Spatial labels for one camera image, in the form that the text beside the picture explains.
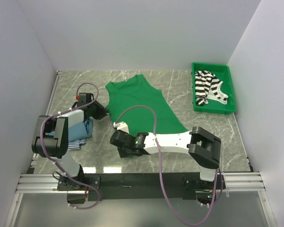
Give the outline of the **green tank top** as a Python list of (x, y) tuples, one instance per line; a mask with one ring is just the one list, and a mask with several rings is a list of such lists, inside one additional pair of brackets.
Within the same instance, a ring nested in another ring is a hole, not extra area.
[(157, 134), (175, 134), (188, 131), (172, 111), (162, 91), (154, 88), (142, 75), (106, 85), (109, 103), (106, 108), (112, 122), (125, 122), (129, 133), (153, 132), (157, 117)]

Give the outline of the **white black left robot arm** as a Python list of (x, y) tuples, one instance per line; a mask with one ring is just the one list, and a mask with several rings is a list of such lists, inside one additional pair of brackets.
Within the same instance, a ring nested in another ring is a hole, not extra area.
[(48, 157), (57, 164), (61, 171), (59, 181), (74, 190), (84, 187), (83, 168), (68, 150), (80, 149), (93, 133), (93, 120), (101, 120), (109, 111), (92, 93), (79, 93), (71, 112), (49, 118), (48, 115), (38, 117), (32, 139), (32, 151), (41, 157)]

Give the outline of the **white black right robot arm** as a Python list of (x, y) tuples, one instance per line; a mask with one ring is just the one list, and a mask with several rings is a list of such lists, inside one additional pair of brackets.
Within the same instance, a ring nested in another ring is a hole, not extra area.
[(208, 189), (215, 183), (215, 171), (220, 167), (222, 141), (217, 136), (195, 126), (191, 131), (176, 134), (153, 134), (140, 132), (136, 136), (125, 127), (117, 127), (110, 138), (121, 158), (161, 153), (190, 155), (200, 167), (198, 183)]

